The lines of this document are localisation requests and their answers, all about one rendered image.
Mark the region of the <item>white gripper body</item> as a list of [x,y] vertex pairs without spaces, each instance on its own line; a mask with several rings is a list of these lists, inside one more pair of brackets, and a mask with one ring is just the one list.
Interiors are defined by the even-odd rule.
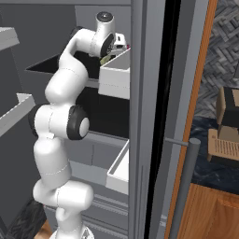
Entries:
[[118,56],[127,49],[126,45],[115,45],[109,52],[109,56]]

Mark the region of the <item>grey fridge door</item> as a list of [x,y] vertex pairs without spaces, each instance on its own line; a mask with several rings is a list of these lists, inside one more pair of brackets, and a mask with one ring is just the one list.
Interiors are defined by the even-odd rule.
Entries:
[[129,239],[165,239],[194,115],[209,0],[132,0]]

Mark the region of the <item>grey fridge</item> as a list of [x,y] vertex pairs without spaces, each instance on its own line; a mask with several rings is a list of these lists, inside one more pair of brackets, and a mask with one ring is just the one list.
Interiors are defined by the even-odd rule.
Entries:
[[[0,4],[0,26],[13,27],[20,41],[0,52],[0,116],[18,103],[19,92],[32,94],[37,104],[45,103],[45,88],[70,33],[76,26],[94,29],[100,11],[100,6]],[[128,101],[99,94],[97,63],[90,69],[88,85],[77,100],[89,114],[90,133],[127,140]],[[0,237],[4,239],[34,239],[44,223],[56,223],[54,210],[33,198],[40,178],[33,153],[35,140],[27,118],[0,137]],[[127,195],[79,180],[95,192],[92,206],[83,214],[95,238],[127,239]]]

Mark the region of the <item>grey fridge drawer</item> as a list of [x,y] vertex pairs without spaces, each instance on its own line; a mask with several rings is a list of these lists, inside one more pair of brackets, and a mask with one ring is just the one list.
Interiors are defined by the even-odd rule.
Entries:
[[65,147],[73,177],[104,186],[106,173],[126,142],[125,138],[94,133],[80,141],[67,140]]

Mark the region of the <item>grey fridge door shelf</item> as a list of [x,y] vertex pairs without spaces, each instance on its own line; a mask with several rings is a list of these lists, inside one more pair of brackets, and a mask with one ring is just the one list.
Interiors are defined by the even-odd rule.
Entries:
[[24,118],[35,106],[32,94],[18,93],[17,98],[19,103],[0,117],[0,137]]
[[0,27],[0,51],[20,43],[13,27]]

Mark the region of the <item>tall wooden side panel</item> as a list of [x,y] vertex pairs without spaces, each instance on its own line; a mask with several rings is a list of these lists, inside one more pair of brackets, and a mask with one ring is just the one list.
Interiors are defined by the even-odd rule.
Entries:
[[[218,0],[196,0],[190,30],[190,45],[184,72],[184,81],[177,113],[175,140],[183,142],[190,140],[190,129],[198,99],[217,3]],[[179,162],[182,162],[180,157],[182,148],[180,145],[173,144],[170,163],[171,170],[168,173],[168,183],[172,187],[172,194],[176,180],[177,166]]]

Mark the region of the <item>wooden cupboard door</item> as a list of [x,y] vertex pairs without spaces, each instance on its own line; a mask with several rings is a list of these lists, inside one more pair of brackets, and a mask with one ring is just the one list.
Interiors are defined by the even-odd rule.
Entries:
[[239,195],[190,184],[177,239],[239,239]]

